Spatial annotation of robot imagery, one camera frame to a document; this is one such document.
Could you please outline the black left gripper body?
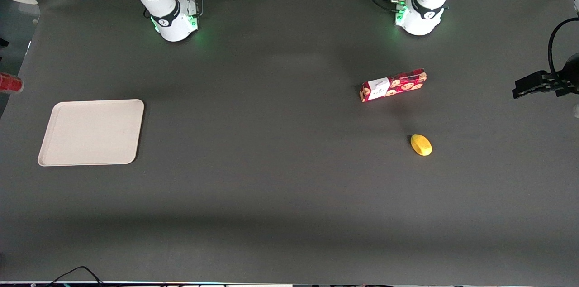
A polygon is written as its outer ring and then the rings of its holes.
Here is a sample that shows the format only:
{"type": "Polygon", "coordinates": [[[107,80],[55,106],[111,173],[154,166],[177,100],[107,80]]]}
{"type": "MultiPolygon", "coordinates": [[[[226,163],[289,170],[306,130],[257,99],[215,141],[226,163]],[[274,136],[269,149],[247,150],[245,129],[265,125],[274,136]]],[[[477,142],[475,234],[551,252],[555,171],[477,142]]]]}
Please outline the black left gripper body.
{"type": "Polygon", "coordinates": [[[562,70],[556,71],[553,57],[548,55],[551,83],[548,91],[554,91],[557,97],[579,93],[579,54],[575,53],[567,59],[562,70]]]}

